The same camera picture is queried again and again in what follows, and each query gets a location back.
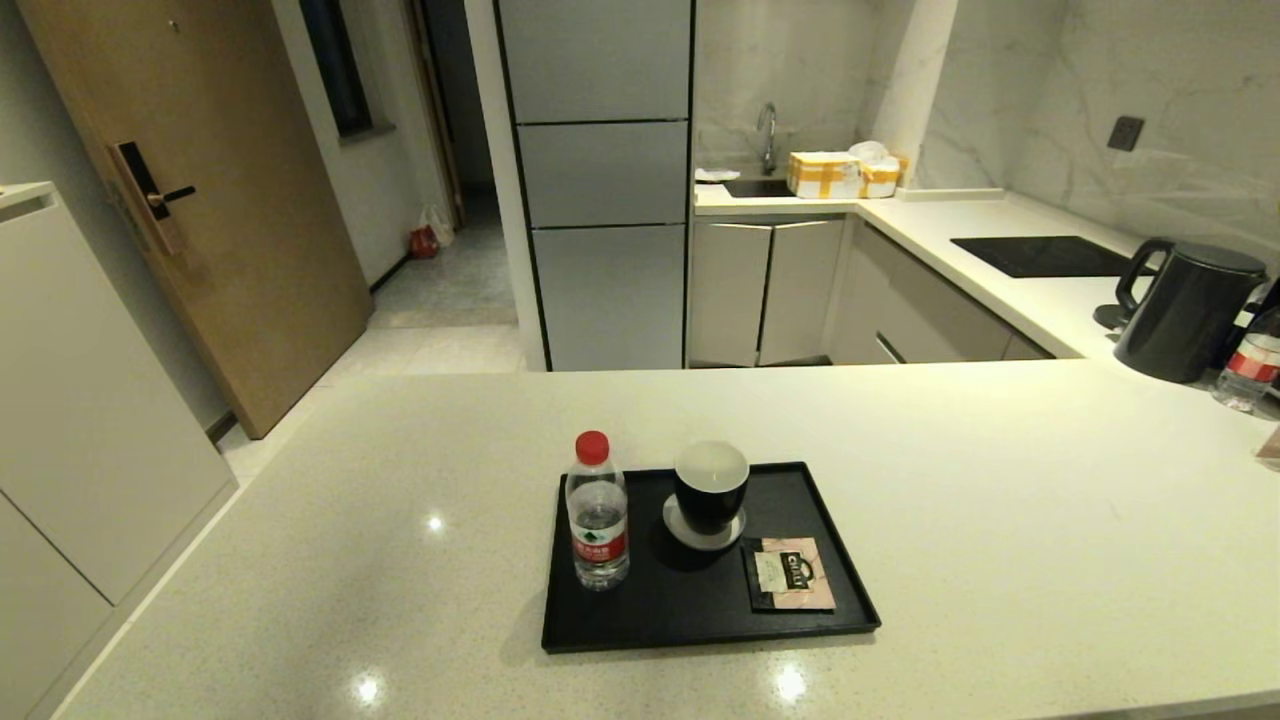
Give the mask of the pink oolong tea packet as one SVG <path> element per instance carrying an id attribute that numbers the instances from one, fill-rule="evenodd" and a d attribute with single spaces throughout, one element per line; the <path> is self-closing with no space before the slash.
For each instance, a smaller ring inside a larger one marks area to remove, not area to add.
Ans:
<path id="1" fill-rule="evenodd" d="M 740 550 L 753 610 L 832 612 L 837 609 L 814 537 L 745 537 Z"/>

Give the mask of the clear water bottle red label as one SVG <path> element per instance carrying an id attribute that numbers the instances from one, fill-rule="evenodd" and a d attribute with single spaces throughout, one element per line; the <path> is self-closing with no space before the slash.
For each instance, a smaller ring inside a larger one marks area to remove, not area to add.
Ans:
<path id="1" fill-rule="evenodd" d="M 575 573 L 589 591 L 612 591 L 630 569 L 626 478 L 604 432 L 585 430 L 573 450 L 563 495 Z"/>
<path id="2" fill-rule="evenodd" d="M 1253 413 L 1280 375 L 1280 305 L 1247 328 L 1216 379 L 1211 396 L 1221 405 Z"/>

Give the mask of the black cup white inside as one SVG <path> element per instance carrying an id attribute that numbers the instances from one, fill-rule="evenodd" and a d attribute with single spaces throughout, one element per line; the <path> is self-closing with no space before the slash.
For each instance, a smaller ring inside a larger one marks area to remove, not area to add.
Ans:
<path id="1" fill-rule="evenodd" d="M 676 459 L 675 497 L 685 521 L 703 534 L 727 528 L 740 514 L 748 492 L 750 464 L 724 441 L 703 441 Z"/>

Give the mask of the white storage cabinet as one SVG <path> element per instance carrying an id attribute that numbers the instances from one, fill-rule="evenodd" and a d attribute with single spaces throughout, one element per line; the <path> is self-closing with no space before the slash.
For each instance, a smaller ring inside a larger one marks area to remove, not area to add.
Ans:
<path id="1" fill-rule="evenodd" d="M 236 479 L 55 184 L 0 188 L 0 720 L 46 717 Z"/>

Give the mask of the grey counter drawer cabinet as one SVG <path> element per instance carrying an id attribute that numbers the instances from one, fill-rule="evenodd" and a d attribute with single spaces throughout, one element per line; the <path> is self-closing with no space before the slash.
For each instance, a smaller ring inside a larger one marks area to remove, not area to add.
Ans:
<path id="1" fill-rule="evenodd" d="M 837 365 L 1051 356 L 867 222 L 847 246 L 828 355 Z"/>

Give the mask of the grey sink cabinet door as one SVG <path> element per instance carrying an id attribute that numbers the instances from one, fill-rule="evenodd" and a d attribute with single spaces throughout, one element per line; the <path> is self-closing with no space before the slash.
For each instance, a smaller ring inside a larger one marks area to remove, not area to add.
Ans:
<path id="1" fill-rule="evenodd" d="M 759 348 L 762 365 L 823 354 L 842 236 L 842 219 L 788 223 L 773 229 Z"/>
<path id="2" fill-rule="evenodd" d="M 771 236 L 768 225 L 694 227 L 687 341 L 691 364 L 756 363 Z"/>

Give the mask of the black induction cooktop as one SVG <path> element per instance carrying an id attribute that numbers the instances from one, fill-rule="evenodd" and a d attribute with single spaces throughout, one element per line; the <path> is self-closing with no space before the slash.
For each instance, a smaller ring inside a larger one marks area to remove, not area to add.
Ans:
<path id="1" fill-rule="evenodd" d="M 1124 274 L 1130 258 L 1079 236 L 970 237 L 951 243 L 1014 279 Z"/>

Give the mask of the tall grey refrigerator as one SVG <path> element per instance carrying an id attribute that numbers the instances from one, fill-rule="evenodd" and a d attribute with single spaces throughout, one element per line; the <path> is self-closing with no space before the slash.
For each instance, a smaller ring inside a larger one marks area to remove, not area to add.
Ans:
<path id="1" fill-rule="evenodd" d="M 681 368 L 694 0 L 494 4 L 549 368 Z"/>

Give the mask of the dark narrow window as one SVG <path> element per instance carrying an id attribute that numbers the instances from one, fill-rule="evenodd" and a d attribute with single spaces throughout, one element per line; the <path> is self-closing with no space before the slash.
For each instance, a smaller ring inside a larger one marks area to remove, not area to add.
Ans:
<path id="1" fill-rule="evenodd" d="M 298 0 L 340 138 L 369 132 L 372 114 L 340 0 Z"/>

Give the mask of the black electric kettle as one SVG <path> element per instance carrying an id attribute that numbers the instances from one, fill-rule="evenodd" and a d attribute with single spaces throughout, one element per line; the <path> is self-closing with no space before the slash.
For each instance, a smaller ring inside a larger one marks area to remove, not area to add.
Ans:
<path id="1" fill-rule="evenodd" d="M 1266 265 L 1243 252 L 1147 240 L 1115 290 L 1128 322 L 1114 356 L 1156 379 L 1198 380 L 1266 278 Z"/>

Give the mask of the large box yellow tape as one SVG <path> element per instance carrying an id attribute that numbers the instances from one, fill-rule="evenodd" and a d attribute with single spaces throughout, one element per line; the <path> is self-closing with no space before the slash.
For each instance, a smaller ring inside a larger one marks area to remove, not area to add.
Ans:
<path id="1" fill-rule="evenodd" d="M 786 184 L 797 199 L 859 199 L 861 176 L 850 152 L 800 152 L 788 156 Z"/>

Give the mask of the wooden door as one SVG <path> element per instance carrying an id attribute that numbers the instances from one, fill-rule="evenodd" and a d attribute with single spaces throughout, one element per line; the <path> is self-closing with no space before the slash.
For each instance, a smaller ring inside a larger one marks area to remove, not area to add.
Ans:
<path id="1" fill-rule="evenodd" d="M 244 433 L 269 434 L 364 333 L 369 284 L 271 0 L 15 0 L 86 152 Z M 165 258 L 109 143 L 193 184 Z"/>

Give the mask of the white saucer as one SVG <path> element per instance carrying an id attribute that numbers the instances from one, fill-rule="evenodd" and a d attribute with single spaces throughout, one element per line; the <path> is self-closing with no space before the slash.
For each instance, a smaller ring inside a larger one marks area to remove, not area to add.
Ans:
<path id="1" fill-rule="evenodd" d="M 685 547 L 700 552 L 718 552 L 727 550 L 742 536 L 748 524 L 748 511 L 740 509 L 727 525 L 710 533 L 703 533 L 689 524 L 680 509 L 677 496 L 671 495 L 663 503 L 662 520 L 668 533 Z"/>

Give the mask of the small box yellow tape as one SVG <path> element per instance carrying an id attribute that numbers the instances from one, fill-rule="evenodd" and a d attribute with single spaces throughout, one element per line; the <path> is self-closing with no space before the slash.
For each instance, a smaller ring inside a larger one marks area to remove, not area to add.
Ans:
<path id="1" fill-rule="evenodd" d="M 902 173 L 909 168 L 905 158 L 888 154 L 872 160 L 858 159 L 858 197 L 890 199 L 900 186 Z"/>

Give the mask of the black rectangular serving tray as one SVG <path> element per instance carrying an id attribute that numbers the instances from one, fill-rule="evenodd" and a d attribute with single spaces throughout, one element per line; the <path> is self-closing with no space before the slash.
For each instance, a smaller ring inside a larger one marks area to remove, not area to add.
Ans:
<path id="1" fill-rule="evenodd" d="M 751 466 L 744 536 L 810 537 L 835 596 L 831 610 L 764 610 L 750 596 L 740 543 L 716 552 L 681 544 L 660 510 L 675 491 L 672 469 L 626 471 L 630 570 L 611 591 L 581 587 L 573 570 L 564 505 L 556 514 L 541 648 L 548 653 L 648 650 L 746 641 L 867 634 L 881 626 L 805 462 Z"/>

